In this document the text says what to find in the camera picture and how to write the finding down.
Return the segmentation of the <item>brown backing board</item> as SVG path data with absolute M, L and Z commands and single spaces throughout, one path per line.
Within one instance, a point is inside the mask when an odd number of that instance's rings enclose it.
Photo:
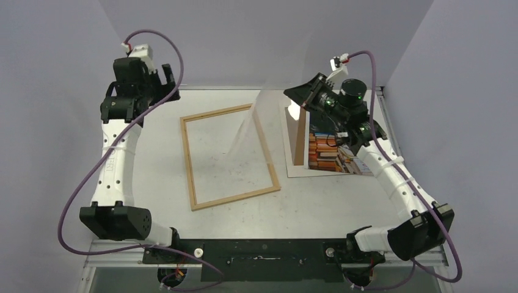
M 285 156 L 293 166 L 306 166 L 308 112 L 296 104 L 291 104 L 283 108 L 282 114 L 285 115 L 282 120 L 285 122 L 284 145 L 288 150 Z

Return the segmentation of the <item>clear acrylic sheet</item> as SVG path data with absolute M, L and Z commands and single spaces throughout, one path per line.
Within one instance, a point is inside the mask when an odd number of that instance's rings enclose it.
M 254 88 L 239 88 L 236 96 L 242 103 L 249 104 L 239 122 L 226 160 L 232 163 L 269 164 L 272 162 L 268 147 L 268 134 L 264 127 L 268 125 L 273 110 L 273 103 L 268 94 L 271 85 L 265 83 Z

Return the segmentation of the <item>wooden picture frame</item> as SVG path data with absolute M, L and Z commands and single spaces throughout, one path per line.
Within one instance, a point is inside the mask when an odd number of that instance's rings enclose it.
M 281 190 L 273 160 L 261 165 L 226 160 L 248 107 L 243 104 L 180 118 L 191 211 Z

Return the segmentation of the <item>book photo print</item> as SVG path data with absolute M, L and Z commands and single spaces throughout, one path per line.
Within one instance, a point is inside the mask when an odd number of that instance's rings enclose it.
M 346 146 L 339 146 L 334 125 L 329 120 L 311 117 L 307 130 L 305 167 L 311 170 L 371 176 L 372 172 Z

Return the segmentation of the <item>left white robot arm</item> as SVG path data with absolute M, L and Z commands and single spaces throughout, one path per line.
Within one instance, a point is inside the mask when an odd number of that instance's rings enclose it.
M 90 205 L 80 209 L 79 219 L 100 239 L 159 245 L 159 256 L 173 263 L 183 248 L 175 242 L 176 230 L 156 223 L 133 196 L 136 147 L 144 127 L 140 115 L 175 88 L 172 69 L 162 65 L 165 83 L 138 57 L 114 60 L 113 70 L 115 81 L 100 105 L 104 161 Z

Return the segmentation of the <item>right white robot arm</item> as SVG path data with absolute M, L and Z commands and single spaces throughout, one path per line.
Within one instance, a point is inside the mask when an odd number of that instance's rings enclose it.
M 369 113 L 364 82 L 347 79 L 335 92 L 319 73 L 283 93 L 311 114 L 332 122 L 336 143 L 346 145 L 369 168 L 397 211 L 397 226 L 366 226 L 347 235 L 345 253 L 351 261 L 362 261 L 371 251 L 392 252 L 408 261 L 447 241 L 453 208 L 426 193 L 404 166 L 403 157 L 394 153 L 385 131 Z

